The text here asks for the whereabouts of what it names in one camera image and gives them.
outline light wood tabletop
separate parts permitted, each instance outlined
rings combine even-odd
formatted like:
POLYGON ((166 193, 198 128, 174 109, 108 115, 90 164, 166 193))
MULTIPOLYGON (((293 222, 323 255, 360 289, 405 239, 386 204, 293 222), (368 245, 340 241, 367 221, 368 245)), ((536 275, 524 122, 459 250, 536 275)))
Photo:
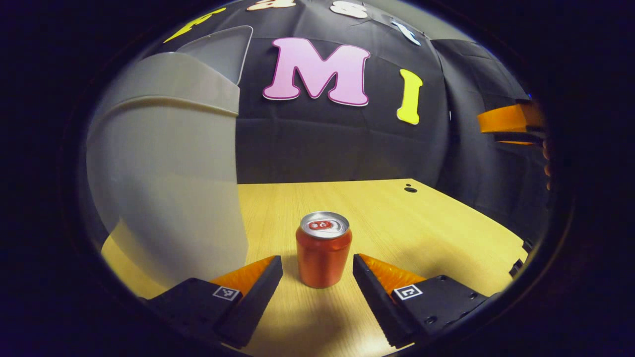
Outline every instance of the light wood tabletop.
MULTIPOLYGON (((527 253, 522 240, 474 209, 412 179, 239 185, 249 241, 246 263, 282 256, 283 277, 251 342, 254 356, 383 356, 390 347, 352 275, 364 253, 415 274, 445 274, 484 295, 503 290, 527 253), (417 192, 404 190, 410 184, 417 192), (346 217, 353 240, 342 280, 302 284, 295 230, 315 211, 346 217)), ((102 255, 137 295, 166 289, 151 281, 108 238, 102 255)))

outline can lid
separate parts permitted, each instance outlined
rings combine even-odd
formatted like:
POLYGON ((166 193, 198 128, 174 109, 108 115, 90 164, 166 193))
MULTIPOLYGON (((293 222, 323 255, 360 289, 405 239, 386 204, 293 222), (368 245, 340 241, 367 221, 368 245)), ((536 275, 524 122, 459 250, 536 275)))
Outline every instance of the can lid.
POLYGON ((349 221, 337 213, 319 211, 304 216, 300 227, 313 238, 335 239, 349 230, 349 221))

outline yellow letter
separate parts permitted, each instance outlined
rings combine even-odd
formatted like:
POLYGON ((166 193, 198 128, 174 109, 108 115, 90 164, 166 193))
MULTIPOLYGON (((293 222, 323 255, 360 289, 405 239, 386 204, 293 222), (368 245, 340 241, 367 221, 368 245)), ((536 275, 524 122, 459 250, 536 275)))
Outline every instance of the yellow letter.
POLYGON ((408 70, 401 69, 399 73, 403 77, 403 101, 401 108, 397 109, 397 118, 406 123, 417 125, 419 123, 419 115, 417 114, 419 88, 424 83, 421 78, 408 70))
POLYGON ((293 0, 260 0, 247 8, 247 11, 262 10, 268 8, 289 8, 295 6, 293 0))
POLYGON ((169 40, 173 39, 174 37, 181 36, 182 34, 190 31, 193 26, 203 23, 205 20, 210 18, 210 16, 214 15, 215 13, 220 13, 221 11, 225 11, 225 9, 226 8, 222 8, 222 9, 218 9, 216 11, 212 11, 211 13, 209 13, 207 15, 203 15, 203 16, 197 18, 196 20, 192 20, 192 21, 188 22, 187 25, 183 26, 182 29, 178 30, 177 33, 172 35, 169 39, 163 41, 163 43, 168 42, 169 40))

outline letter m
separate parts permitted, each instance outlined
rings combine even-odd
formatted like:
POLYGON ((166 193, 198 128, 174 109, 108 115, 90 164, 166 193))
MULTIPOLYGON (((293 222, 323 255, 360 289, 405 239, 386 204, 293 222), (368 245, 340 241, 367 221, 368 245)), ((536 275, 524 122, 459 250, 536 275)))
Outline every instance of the letter m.
POLYGON ((343 44, 326 60, 320 57, 309 40, 297 37, 279 38, 273 41, 279 48, 274 79, 262 95, 271 100, 289 100, 300 95, 300 88, 293 83, 297 70, 304 88, 313 99, 318 98, 333 76, 335 87, 328 98, 345 105, 364 106, 368 97, 364 94, 364 64, 370 52, 356 46, 343 44))

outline soda can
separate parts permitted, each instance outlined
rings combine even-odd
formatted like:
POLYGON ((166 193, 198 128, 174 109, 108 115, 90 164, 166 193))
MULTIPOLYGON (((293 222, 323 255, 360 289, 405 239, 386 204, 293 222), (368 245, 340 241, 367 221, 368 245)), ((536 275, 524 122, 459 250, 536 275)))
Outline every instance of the soda can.
POLYGON ((327 288, 342 278, 351 248, 349 221, 333 212, 313 212, 295 231, 300 280, 313 288, 327 288))

